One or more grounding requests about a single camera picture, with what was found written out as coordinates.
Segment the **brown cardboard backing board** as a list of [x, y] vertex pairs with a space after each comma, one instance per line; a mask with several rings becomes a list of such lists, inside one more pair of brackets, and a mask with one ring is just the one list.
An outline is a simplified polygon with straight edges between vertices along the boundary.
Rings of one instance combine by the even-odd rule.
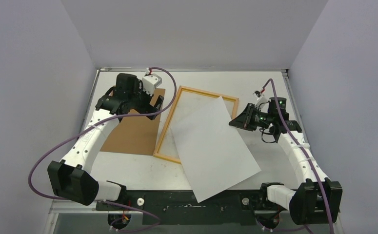
[[125, 117], [107, 135], [102, 152], [152, 155], [156, 146], [161, 115], [151, 120], [148, 117]]

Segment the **printed building photo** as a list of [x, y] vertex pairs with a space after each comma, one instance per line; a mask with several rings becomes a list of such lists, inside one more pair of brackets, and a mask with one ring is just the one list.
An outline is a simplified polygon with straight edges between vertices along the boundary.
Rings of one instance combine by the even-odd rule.
[[222, 97], [171, 127], [184, 173], [201, 203], [254, 176], [260, 166], [236, 128]]

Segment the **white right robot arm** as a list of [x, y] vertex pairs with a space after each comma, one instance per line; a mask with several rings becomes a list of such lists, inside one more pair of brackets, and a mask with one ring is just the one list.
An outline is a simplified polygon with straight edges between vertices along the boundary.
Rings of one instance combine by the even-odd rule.
[[319, 167], [305, 142], [302, 128], [289, 119], [284, 97], [261, 96], [257, 104], [249, 103], [229, 125], [247, 131], [259, 130], [271, 135], [288, 158], [299, 183], [289, 189], [280, 182], [262, 183], [259, 207], [270, 209], [279, 205], [289, 211], [297, 225], [334, 224], [338, 218], [343, 189]]

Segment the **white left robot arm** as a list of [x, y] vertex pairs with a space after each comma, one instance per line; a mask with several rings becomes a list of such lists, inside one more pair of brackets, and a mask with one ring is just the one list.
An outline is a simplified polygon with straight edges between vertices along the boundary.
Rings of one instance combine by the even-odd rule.
[[158, 96], [155, 105], [150, 102], [154, 91], [162, 83], [161, 77], [146, 74], [138, 78], [132, 74], [119, 73], [115, 86], [111, 87], [96, 103], [85, 134], [60, 161], [51, 161], [47, 168], [54, 195], [89, 205], [97, 200], [108, 200], [115, 210], [127, 205], [127, 195], [121, 191], [125, 186], [110, 181], [97, 181], [91, 169], [110, 133], [121, 122], [122, 115], [131, 110], [149, 119], [155, 119], [164, 97]]

